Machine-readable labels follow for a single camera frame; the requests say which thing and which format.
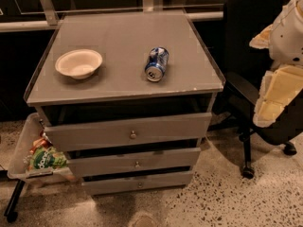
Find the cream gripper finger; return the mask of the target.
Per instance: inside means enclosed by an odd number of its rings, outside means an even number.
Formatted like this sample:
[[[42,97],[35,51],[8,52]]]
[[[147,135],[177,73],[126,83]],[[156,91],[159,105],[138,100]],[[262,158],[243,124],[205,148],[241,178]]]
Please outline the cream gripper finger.
[[[262,78],[253,122],[267,128],[276,122],[285,107],[303,90],[303,67],[283,65]]]
[[[255,36],[250,41],[249,46],[256,49],[268,49],[272,27],[273,27],[272,25],[269,25],[266,28],[264,28],[257,36]]]

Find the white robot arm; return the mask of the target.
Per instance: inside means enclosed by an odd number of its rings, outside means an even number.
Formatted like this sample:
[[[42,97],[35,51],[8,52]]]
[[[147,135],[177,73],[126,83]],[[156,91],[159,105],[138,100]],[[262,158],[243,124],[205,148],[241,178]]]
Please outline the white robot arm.
[[[303,0],[291,0],[249,45],[269,49],[273,64],[258,91],[253,122],[267,128],[303,90]]]

